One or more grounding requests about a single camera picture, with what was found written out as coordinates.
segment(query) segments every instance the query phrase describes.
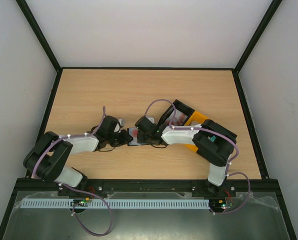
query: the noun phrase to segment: metal sheet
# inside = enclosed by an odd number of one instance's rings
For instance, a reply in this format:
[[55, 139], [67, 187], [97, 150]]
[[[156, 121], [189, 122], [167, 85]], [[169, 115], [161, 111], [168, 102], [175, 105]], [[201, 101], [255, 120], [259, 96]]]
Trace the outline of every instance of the metal sheet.
[[[273, 195], [254, 194], [255, 197]], [[235, 205], [241, 199], [233, 198]], [[248, 202], [241, 210], [213, 216], [203, 209], [114, 209], [114, 227], [102, 240], [287, 240], [282, 215], [264, 204]], [[87, 209], [79, 216], [93, 232], [106, 231], [106, 209]], [[17, 208], [4, 240], [91, 240], [68, 209]]]

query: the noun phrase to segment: black edge trim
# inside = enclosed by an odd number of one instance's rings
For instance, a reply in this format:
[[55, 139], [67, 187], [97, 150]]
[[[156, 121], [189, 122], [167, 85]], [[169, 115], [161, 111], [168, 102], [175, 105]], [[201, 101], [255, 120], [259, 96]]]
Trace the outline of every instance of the black edge trim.
[[205, 70], [232, 71], [227, 67], [131, 67], [131, 66], [64, 66], [63, 69], [104, 69], [104, 70]]
[[273, 0], [268, 7], [267, 11], [265, 12], [261, 22], [259, 23], [257, 29], [255, 30], [251, 40], [249, 41], [247, 47], [245, 48], [240, 60], [238, 61], [237, 65], [235, 66], [235, 71], [240, 72], [243, 68], [244, 64], [246, 63], [249, 55], [253, 51], [254, 47], [256, 46], [258, 40], [260, 39], [261, 35], [264, 33], [267, 25], [269, 24], [270, 20], [274, 16], [275, 12], [277, 11], [280, 3], [283, 0]]
[[[60, 82], [62, 73], [63, 73], [63, 69], [60, 68], [60, 70], [57, 72], [57, 74], [55, 76], [54, 83], [53, 83], [51, 93], [50, 93], [50, 97], [49, 97], [47, 106], [45, 108], [43, 118], [42, 118], [42, 122], [41, 122], [41, 125], [40, 125], [40, 129], [39, 129], [39, 132], [38, 132], [38, 136], [37, 136], [37, 139], [36, 139], [35, 142], [38, 142], [38, 140], [45, 134], [48, 119], [49, 119], [51, 109], [52, 109], [53, 104], [54, 104], [54, 100], [55, 100], [55, 97], [56, 97], [56, 93], [57, 93], [57, 89], [58, 89], [58, 86], [59, 86], [59, 82]], [[31, 176], [31, 172], [29, 170], [27, 170], [26, 173], [25, 173], [25, 176], [26, 177]]]
[[17, 194], [12, 194], [11, 195], [9, 203], [7, 205], [7, 208], [4, 212], [4, 215], [3, 215], [3, 218], [2, 218], [2, 221], [1, 221], [1, 224], [0, 224], [0, 240], [2, 240], [4, 238], [4, 235], [5, 235], [5, 232], [6, 232], [6, 229], [7, 229], [7, 225], [8, 225], [8, 222], [9, 222], [9, 218], [11, 216], [11, 213], [13, 211], [14, 204], [15, 204], [15, 201], [16, 201], [16, 196], [17, 196]]
[[289, 234], [289, 238], [291, 240], [297, 240], [296, 233], [295, 233], [293, 224], [291, 223], [284, 197], [281, 195], [281, 197], [278, 197], [277, 199], [278, 199], [279, 207], [282, 211], [282, 216], [284, 219], [285, 226], [287, 228], [287, 232]]
[[254, 126], [254, 122], [253, 122], [253, 119], [250, 114], [250, 110], [249, 110], [249, 107], [247, 104], [244, 89], [240, 82], [239, 75], [235, 71], [232, 71], [232, 75], [233, 75], [235, 87], [237, 88], [238, 96], [240, 99], [240, 104], [242, 107], [242, 111], [243, 111], [243, 115], [244, 115], [244, 119], [245, 119], [245, 122], [246, 122], [246, 125], [248, 128], [248, 131], [249, 131], [251, 143], [253, 146], [253, 151], [255, 154], [255, 158], [257, 160], [261, 178], [263, 178], [263, 179], [269, 178], [269, 174], [268, 174], [268, 170], [267, 170], [266, 163], [264, 160], [264, 156], [263, 156], [263, 153], [260, 148], [260, 144], [259, 144], [258, 137], [256, 134], [255, 126]]
[[54, 69], [56, 71], [60, 70], [60, 65], [52, 51], [52, 49], [50, 48], [43, 32], [41, 31], [33, 13], [31, 12], [26, 0], [15, 0], [17, 2], [17, 4], [19, 5], [23, 15], [25, 16], [25, 18], [27, 19], [30, 27], [32, 28], [34, 34], [36, 35], [37, 39], [39, 40], [43, 50], [45, 51], [45, 53], [47, 54], [51, 64], [53, 65]]

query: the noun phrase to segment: black joint housing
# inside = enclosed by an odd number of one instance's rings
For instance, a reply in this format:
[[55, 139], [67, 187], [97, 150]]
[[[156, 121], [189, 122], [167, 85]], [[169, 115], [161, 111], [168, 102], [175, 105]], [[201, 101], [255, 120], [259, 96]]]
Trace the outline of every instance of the black joint housing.
[[[32, 172], [41, 155], [57, 139], [59, 139], [59, 136], [54, 132], [46, 132], [25, 157], [23, 166]], [[72, 148], [73, 145], [68, 141], [58, 142], [49, 151], [53, 154], [44, 156], [37, 168], [36, 175], [47, 183], [55, 181], [63, 171]]]
[[134, 126], [138, 128], [138, 139], [142, 139], [151, 145], [167, 145], [161, 138], [162, 131], [166, 128], [165, 125], [159, 127], [146, 116], [142, 116]]
[[[205, 120], [201, 127], [224, 135], [237, 143], [236, 134], [211, 119]], [[198, 147], [196, 153], [218, 167], [226, 166], [230, 154], [234, 151], [234, 146], [227, 140], [202, 130], [193, 136], [192, 141]]]

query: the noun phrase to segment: orange wire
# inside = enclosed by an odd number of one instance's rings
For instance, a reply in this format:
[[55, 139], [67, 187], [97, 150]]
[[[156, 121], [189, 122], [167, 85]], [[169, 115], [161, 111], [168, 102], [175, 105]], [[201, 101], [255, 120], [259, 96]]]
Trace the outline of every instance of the orange wire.
[[234, 200], [231, 197], [230, 193], [226, 189], [224, 189], [223, 191], [228, 195], [228, 198], [230, 199], [230, 201], [232, 202], [232, 204], [234, 204]]

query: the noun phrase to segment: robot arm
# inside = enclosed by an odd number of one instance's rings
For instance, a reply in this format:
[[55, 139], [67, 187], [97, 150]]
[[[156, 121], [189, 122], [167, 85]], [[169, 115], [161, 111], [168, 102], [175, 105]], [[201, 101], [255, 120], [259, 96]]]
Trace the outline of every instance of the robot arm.
[[160, 126], [152, 123], [146, 116], [141, 117], [135, 124], [138, 134], [150, 144], [171, 145], [190, 144], [195, 145], [197, 154], [210, 162], [208, 181], [217, 187], [225, 180], [228, 158], [234, 151], [234, 146], [227, 140], [212, 134], [216, 132], [236, 143], [237, 135], [227, 130], [216, 122], [207, 119], [203, 124], [192, 126], [177, 126], [175, 129], [166, 124]]
[[[76, 137], [68, 136], [67, 139], [59, 141], [50, 149], [49, 153], [43, 157], [38, 165], [36, 175], [47, 183], [59, 182], [71, 187], [77, 187], [83, 179], [83, 174], [73, 168], [65, 167], [69, 155], [82, 152], [95, 152], [105, 148], [106, 145], [120, 147], [132, 141], [132, 137], [126, 130], [121, 130], [123, 120], [118, 120], [112, 116], [106, 116], [99, 129], [94, 135], [86, 132], [85, 135]], [[35, 144], [30, 153], [23, 161], [24, 167], [33, 172], [38, 159], [46, 149], [59, 138], [52, 131], [46, 132]]]

